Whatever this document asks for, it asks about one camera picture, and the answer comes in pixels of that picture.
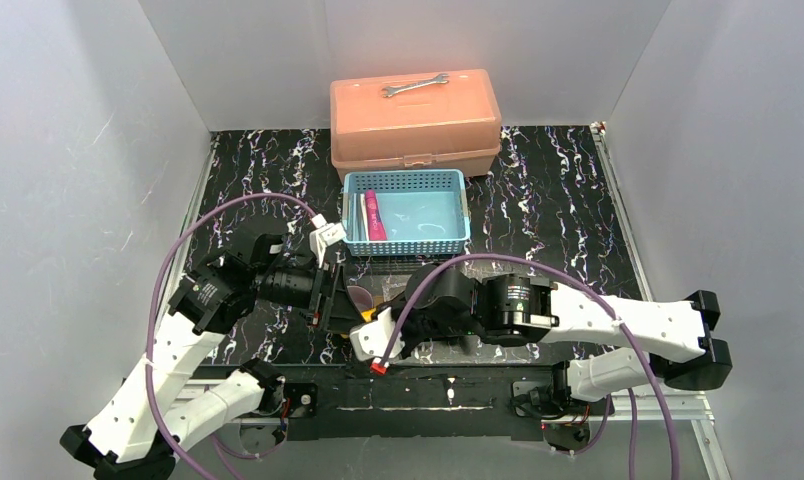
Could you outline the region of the yellow toothpaste tube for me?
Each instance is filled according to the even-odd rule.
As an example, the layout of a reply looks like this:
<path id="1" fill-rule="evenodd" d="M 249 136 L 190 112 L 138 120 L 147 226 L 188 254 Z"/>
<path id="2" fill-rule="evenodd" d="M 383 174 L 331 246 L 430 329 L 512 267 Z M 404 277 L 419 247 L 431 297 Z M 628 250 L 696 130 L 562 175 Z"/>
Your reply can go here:
<path id="1" fill-rule="evenodd" d="M 361 315 L 365 323 L 372 322 L 376 319 L 376 308 L 362 311 Z"/>

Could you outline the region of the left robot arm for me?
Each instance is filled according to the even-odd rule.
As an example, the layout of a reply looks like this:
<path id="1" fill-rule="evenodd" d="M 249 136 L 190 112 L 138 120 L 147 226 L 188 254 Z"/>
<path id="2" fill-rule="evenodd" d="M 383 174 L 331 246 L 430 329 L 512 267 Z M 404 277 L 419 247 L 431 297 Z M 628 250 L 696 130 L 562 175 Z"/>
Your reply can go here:
<path id="1" fill-rule="evenodd" d="M 341 278 L 338 223 L 315 229 L 304 264 L 289 265 L 284 238 L 248 234 L 212 252 L 181 279 L 158 311 L 146 350 L 108 404 L 83 425 L 68 427 L 60 445 L 97 479 L 165 479 L 181 453 L 232 420 L 257 414 L 277 420 L 277 440 L 293 417 L 310 417 L 312 384 L 287 384 L 261 359 L 251 359 L 199 396 L 179 395 L 197 367 L 260 300 L 305 310 L 313 326 L 345 333 L 361 314 Z"/>

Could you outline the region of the clear textured glass cup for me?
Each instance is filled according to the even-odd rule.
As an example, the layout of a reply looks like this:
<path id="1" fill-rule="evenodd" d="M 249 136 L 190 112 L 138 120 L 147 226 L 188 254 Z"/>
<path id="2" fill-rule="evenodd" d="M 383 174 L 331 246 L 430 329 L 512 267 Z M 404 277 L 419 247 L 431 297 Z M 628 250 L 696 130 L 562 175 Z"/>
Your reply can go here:
<path id="1" fill-rule="evenodd" d="M 374 305 L 391 300 L 407 287 L 409 275 L 371 276 L 368 281 L 368 290 L 374 300 Z"/>

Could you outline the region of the purple ceramic mug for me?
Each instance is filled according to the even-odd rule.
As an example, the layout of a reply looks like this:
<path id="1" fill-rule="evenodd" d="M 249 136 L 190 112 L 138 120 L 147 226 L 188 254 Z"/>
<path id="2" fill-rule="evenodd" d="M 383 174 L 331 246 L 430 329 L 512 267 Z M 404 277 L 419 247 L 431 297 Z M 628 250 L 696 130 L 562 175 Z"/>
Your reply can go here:
<path id="1" fill-rule="evenodd" d="M 366 288 L 350 285 L 347 287 L 347 292 L 360 312 L 368 311 L 375 307 L 374 298 Z"/>

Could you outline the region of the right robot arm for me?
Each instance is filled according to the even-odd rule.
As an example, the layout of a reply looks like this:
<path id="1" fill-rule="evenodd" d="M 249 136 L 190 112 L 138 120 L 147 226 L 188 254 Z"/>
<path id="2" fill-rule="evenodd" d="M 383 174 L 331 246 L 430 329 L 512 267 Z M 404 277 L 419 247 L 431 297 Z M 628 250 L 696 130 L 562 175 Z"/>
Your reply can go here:
<path id="1" fill-rule="evenodd" d="M 684 391 L 720 388 L 733 369 L 715 337 L 717 297 L 698 290 L 677 302 L 591 294 L 578 286 L 516 273 L 482 280 L 429 264 L 394 297 L 395 356 L 427 339 L 477 336 L 500 347 L 584 342 L 612 351 L 553 368 L 551 398 L 593 402 L 661 380 Z"/>

